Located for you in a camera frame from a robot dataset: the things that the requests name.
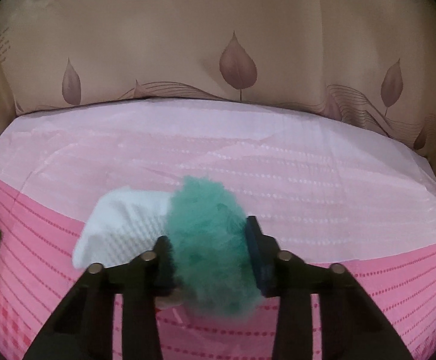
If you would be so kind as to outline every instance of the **pink tablecloth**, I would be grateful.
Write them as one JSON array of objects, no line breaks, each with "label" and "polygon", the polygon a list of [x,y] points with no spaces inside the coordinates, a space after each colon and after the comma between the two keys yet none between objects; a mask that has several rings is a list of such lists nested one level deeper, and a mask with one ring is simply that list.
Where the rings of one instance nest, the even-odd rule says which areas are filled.
[{"label": "pink tablecloth", "polygon": [[[222,181],[283,249],[344,262],[416,359],[436,349],[436,182],[419,157],[297,112],[168,101],[21,117],[0,138],[0,350],[9,360],[23,358],[80,276],[71,254],[98,198],[124,185],[172,191],[186,174]],[[268,300],[240,323],[161,311],[164,357],[269,359],[277,306]],[[117,299],[116,359],[119,313]]]}]

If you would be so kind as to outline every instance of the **leaf pattern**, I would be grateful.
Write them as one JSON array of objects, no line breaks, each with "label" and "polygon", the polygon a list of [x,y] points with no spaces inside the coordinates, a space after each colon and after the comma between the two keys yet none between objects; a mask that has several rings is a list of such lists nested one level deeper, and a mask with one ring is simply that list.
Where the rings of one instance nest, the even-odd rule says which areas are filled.
[{"label": "leaf pattern", "polygon": [[329,85],[328,92],[336,100],[344,123],[365,128],[413,147],[414,139],[421,131],[420,124],[397,122],[384,115],[364,95],[344,85]]},{"label": "leaf pattern", "polygon": [[436,176],[436,115],[429,114],[423,121],[423,128],[413,143],[413,149],[420,151],[431,165]]},{"label": "leaf pattern", "polygon": [[71,105],[80,105],[81,103],[81,81],[73,65],[68,59],[62,84],[63,98],[65,102]]},{"label": "leaf pattern", "polygon": [[381,84],[381,99],[388,108],[396,103],[403,91],[403,77],[401,76],[400,60],[392,65]]},{"label": "leaf pattern", "polygon": [[338,122],[341,122],[341,119],[343,119],[338,103],[331,93],[328,93],[324,109],[320,112],[320,115],[328,119],[337,120]]},{"label": "leaf pattern", "polygon": [[219,60],[219,71],[229,85],[239,90],[253,86],[258,78],[254,61],[239,44],[234,32]]},{"label": "leaf pattern", "polygon": [[144,87],[138,84],[138,80],[136,80],[134,85],[133,98],[142,99],[144,97],[152,96],[151,93]]}]

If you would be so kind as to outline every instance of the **pink striped fabric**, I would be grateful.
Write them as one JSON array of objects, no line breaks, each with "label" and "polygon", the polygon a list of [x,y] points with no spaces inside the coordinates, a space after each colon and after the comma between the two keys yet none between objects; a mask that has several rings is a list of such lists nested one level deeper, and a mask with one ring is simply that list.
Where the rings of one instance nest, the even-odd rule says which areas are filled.
[{"label": "pink striped fabric", "polygon": [[[97,200],[209,176],[310,263],[344,262],[416,360],[436,349],[436,181],[370,131],[244,104],[131,102],[20,117],[0,138],[0,350],[21,360],[81,272],[71,254]],[[312,300],[314,358],[319,304]],[[121,358],[121,299],[114,357]],[[166,360],[269,359],[278,301],[248,321],[161,311]]]},{"label": "pink striped fabric", "polygon": [[[23,358],[41,326],[80,276],[71,253],[83,223],[34,202],[0,181],[0,350]],[[345,263],[400,333],[416,359],[436,348],[436,244],[413,252]],[[320,358],[318,303],[315,354]],[[115,357],[120,358],[116,301]],[[177,308],[161,311],[158,324],[166,359],[268,359],[278,302],[271,299],[250,321],[230,325],[195,318]]]}]

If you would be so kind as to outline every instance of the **light pink fabric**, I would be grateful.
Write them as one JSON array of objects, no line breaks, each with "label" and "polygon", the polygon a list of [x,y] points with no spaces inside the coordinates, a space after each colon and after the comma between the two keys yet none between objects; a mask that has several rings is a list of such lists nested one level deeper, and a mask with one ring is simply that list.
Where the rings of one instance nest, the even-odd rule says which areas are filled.
[{"label": "light pink fabric", "polygon": [[[20,360],[79,277],[71,253],[101,195],[123,185],[173,191],[185,174],[208,174],[282,248],[345,261],[426,359],[436,349],[436,183],[426,165],[369,131],[241,104],[123,103],[19,118],[0,138],[0,350]],[[269,358],[277,306],[268,300],[239,325],[162,311],[164,357]],[[319,359],[316,300],[313,310]],[[116,359],[119,313],[117,299]]]}]

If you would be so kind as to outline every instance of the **red stripe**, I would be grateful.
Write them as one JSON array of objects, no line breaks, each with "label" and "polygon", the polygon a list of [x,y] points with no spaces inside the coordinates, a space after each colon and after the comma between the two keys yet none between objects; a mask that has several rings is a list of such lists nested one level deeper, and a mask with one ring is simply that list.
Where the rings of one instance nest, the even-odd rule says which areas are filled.
[{"label": "red stripe", "polygon": [[59,246],[56,246],[54,243],[48,241],[46,238],[42,237],[41,235],[39,235],[38,233],[36,233],[31,227],[29,227],[27,224],[25,224],[20,218],[18,218],[18,216],[16,216],[10,209],[8,209],[8,207],[6,207],[5,204],[3,204],[0,200],[0,206],[3,207],[5,209],[5,211],[9,212],[10,215],[17,220],[19,223],[21,223],[21,225],[23,227],[25,227],[26,229],[28,229],[30,232],[32,232],[37,238],[39,238],[40,240],[42,240],[45,244],[47,244],[48,246],[52,247],[53,249],[56,249],[58,252],[61,252],[63,255],[65,255],[66,257],[71,258],[71,254],[63,249],[61,249]]},{"label": "red stripe", "polygon": [[251,336],[254,335],[256,337],[266,337],[267,335],[273,337],[275,335],[275,332],[243,332],[243,331],[237,331],[237,330],[224,330],[224,329],[216,329],[216,328],[210,328],[210,327],[202,327],[202,326],[194,326],[191,324],[185,324],[185,323],[177,323],[176,321],[169,321],[168,318],[161,318],[156,317],[157,321],[161,321],[163,323],[168,323],[169,325],[177,326],[177,327],[183,327],[185,329],[192,329],[197,330],[200,332],[207,332],[207,333],[214,333],[214,334],[222,334],[222,335],[246,335]]},{"label": "red stripe", "polygon": [[391,267],[391,268],[387,268],[387,269],[383,269],[383,270],[379,270],[379,271],[370,271],[370,272],[367,272],[367,273],[358,273],[358,274],[354,274],[354,275],[355,275],[355,277],[360,277],[360,278],[362,278],[364,276],[373,276],[373,275],[378,275],[378,274],[381,275],[381,274],[384,274],[384,273],[387,273],[387,272],[391,272],[391,271],[395,271],[397,269],[404,268],[406,266],[411,266],[411,265],[413,265],[415,263],[421,262],[421,261],[426,260],[426,259],[428,259],[430,257],[433,257],[433,256],[436,256],[436,251],[431,253],[431,254],[428,254],[427,256],[420,257],[419,259],[414,259],[413,261],[410,261],[410,262],[408,262],[406,264],[397,265],[397,266],[394,266],[394,267]]},{"label": "red stripe", "polygon": [[[404,332],[402,334],[401,337],[403,337],[404,335],[408,334],[409,332],[411,332],[413,329],[415,329],[417,326],[419,326],[420,323],[422,323],[426,318],[428,318],[434,311],[436,310],[436,305],[424,316],[422,317],[418,322],[416,322],[411,328],[409,328],[408,330],[406,330],[406,332]],[[428,324],[427,327],[425,327],[421,333],[419,333],[413,340],[411,340],[409,342],[408,345],[412,344],[414,341],[416,341],[418,339],[419,336],[421,336],[431,325],[433,325],[433,323],[436,321],[436,317]]]},{"label": "red stripe", "polygon": [[11,289],[11,287],[10,287],[10,285],[6,282],[6,280],[3,278],[3,276],[1,276],[1,274],[0,274],[0,278],[1,278],[1,280],[3,281],[3,283],[4,283],[4,285],[10,290],[10,292],[14,295],[14,297],[16,298],[16,300],[18,300],[18,302],[20,303],[20,305],[22,305],[26,310],[27,310],[27,312],[29,312],[32,316],[33,316],[33,318],[40,324],[40,325],[43,325],[43,322],[41,322],[39,319],[38,319],[38,317],[30,310],[30,309],[28,309],[28,307],[22,302],[22,300],[20,299],[20,298],[18,298],[18,296],[14,293],[14,291]]},{"label": "red stripe", "polygon": [[39,303],[39,304],[41,304],[45,309],[46,309],[46,311],[48,311],[49,313],[51,313],[51,309],[46,305],[46,304],[44,304],[40,299],[38,299],[37,297],[36,297],[36,295],[25,285],[25,283],[23,283],[23,281],[21,281],[21,279],[20,278],[18,278],[18,276],[16,276],[16,274],[11,270],[11,268],[8,266],[8,264],[6,264],[6,262],[4,261],[4,259],[3,258],[1,258],[0,259],[0,262],[6,267],[6,269],[8,269],[8,271],[10,271],[11,272],[11,274],[15,277],[15,279],[16,280],[18,280],[18,282],[24,287],[24,289],[33,297],[33,298],[35,298],[35,300]]},{"label": "red stripe", "polygon": [[71,279],[69,276],[66,276],[64,273],[58,271],[56,268],[54,268],[54,266],[51,266],[47,261],[45,261],[44,259],[42,259],[40,256],[38,256],[34,251],[32,251],[23,241],[21,241],[21,239],[18,238],[18,236],[16,234],[14,234],[11,229],[5,225],[4,221],[0,218],[0,222],[3,224],[3,226],[8,230],[8,233],[10,235],[12,235],[20,244],[22,244],[34,257],[36,257],[39,261],[41,261],[44,265],[46,265],[48,268],[50,268],[52,271],[56,272],[58,275],[60,275],[62,278],[73,282],[74,283],[74,279]]},{"label": "red stripe", "polygon": [[421,356],[424,356],[427,351],[429,351],[430,349],[434,350],[436,348],[436,328],[432,331],[432,333],[430,335],[428,335],[425,338],[424,343],[425,343],[425,345],[424,345],[423,349],[421,349],[421,350],[419,349],[420,347],[423,346],[423,343],[421,343],[413,351],[414,354],[419,353]]},{"label": "red stripe", "polygon": [[425,287],[421,288],[421,290],[419,290],[418,292],[415,292],[413,295],[410,295],[406,299],[400,300],[399,302],[397,302],[395,304],[392,304],[389,307],[386,307],[384,310],[391,310],[391,309],[394,309],[398,305],[402,305],[403,303],[408,302],[410,299],[413,299],[416,295],[419,295],[421,292],[427,290],[428,288],[430,288],[435,283],[436,283],[436,279],[433,280],[431,283],[428,283]]},{"label": "red stripe", "polygon": [[69,230],[69,229],[67,229],[67,228],[65,228],[65,227],[62,227],[62,226],[60,226],[60,225],[58,225],[58,224],[56,224],[56,223],[50,221],[49,219],[47,219],[47,218],[41,216],[41,215],[38,214],[37,212],[33,211],[33,210],[32,210],[30,207],[28,207],[26,204],[24,204],[23,202],[20,202],[20,201],[18,200],[18,198],[19,198],[21,195],[23,195],[21,192],[18,192],[18,196],[14,198],[12,195],[10,195],[10,193],[6,192],[3,188],[1,188],[1,186],[0,186],[0,190],[1,190],[4,194],[8,195],[10,198],[14,199],[16,203],[18,203],[20,206],[22,206],[22,207],[24,207],[25,209],[27,209],[27,210],[28,210],[29,212],[31,212],[33,215],[35,215],[36,217],[38,217],[38,218],[40,218],[41,220],[43,220],[43,221],[45,221],[46,223],[48,223],[48,225],[51,225],[51,226],[53,226],[53,227],[56,227],[57,229],[62,230],[62,231],[64,231],[65,233],[72,235],[73,237],[78,238],[78,237],[80,236],[78,233],[75,233],[74,231],[71,231],[71,230]]},{"label": "red stripe", "polygon": [[48,286],[44,281],[42,281],[34,272],[32,272],[14,253],[13,251],[10,249],[10,247],[2,240],[1,241],[1,245],[3,245],[3,247],[5,247],[8,252],[19,262],[19,264],[21,264],[21,266],[26,269],[36,280],[38,280],[43,286],[45,286],[47,288],[47,290],[49,290],[50,292],[52,292],[54,295],[56,295],[57,298],[61,299],[62,296],[53,290],[53,288],[51,288],[50,286]]},{"label": "red stripe", "polygon": [[161,345],[162,349],[170,350],[175,353],[183,353],[185,355],[191,355],[201,358],[207,358],[207,359],[218,359],[218,360],[271,360],[271,357],[258,357],[258,356],[224,356],[224,355],[216,355],[213,353],[205,353],[195,350],[187,350],[182,348],[173,347],[170,345]]},{"label": "red stripe", "polygon": [[[31,328],[29,327],[29,325],[20,317],[18,312],[10,304],[10,301],[7,300],[7,298],[3,295],[3,293],[1,291],[0,291],[0,298],[2,298],[4,300],[4,302],[6,303],[6,309],[11,310],[20,319],[20,321],[24,325],[24,327],[27,328],[27,330],[31,332]],[[2,302],[0,302],[0,309],[4,309],[4,307],[2,306]]]},{"label": "red stripe", "polygon": [[392,323],[392,325],[397,325],[398,323],[406,320],[406,318],[409,318],[410,316],[412,316],[415,312],[417,312],[418,310],[420,310],[425,304],[427,304],[428,302],[430,302],[430,300],[432,300],[434,297],[436,296],[436,292],[431,295],[428,299],[425,300],[425,302],[421,303],[418,307],[416,307],[413,311],[409,312],[407,315],[405,315],[404,317],[401,317],[399,320],[395,321]]},{"label": "red stripe", "polygon": [[406,284],[408,284],[408,283],[411,283],[411,282],[413,282],[413,281],[415,281],[415,280],[421,278],[421,276],[425,276],[425,275],[427,275],[428,273],[430,273],[431,271],[433,271],[433,270],[435,270],[435,269],[436,269],[436,265],[433,266],[433,267],[431,267],[430,269],[428,269],[428,270],[426,270],[426,271],[420,273],[418,276],[414,276],[414,277],[412,277],[412,278],[410,278],[410,279],[408,279],[408,280],[406,280],[406,281],[401,282],[400,284],[396,284],[396,285],[394,285],[394,286],[391,286],[391,287],[388,287],[388,288],[382,289],[382,290],[380,290],[380,291],[378,291],[378,292],[373,292],[373,293],[371,294],[371,296],[376,296],[376,295],[383,294],[383,293],[388,292],[388,291],[391,291],[391,290],[396,290],[397,288],[399,288],[399,287],[401,287],[401,286],[404,286],[404,285],[406,285]]}]

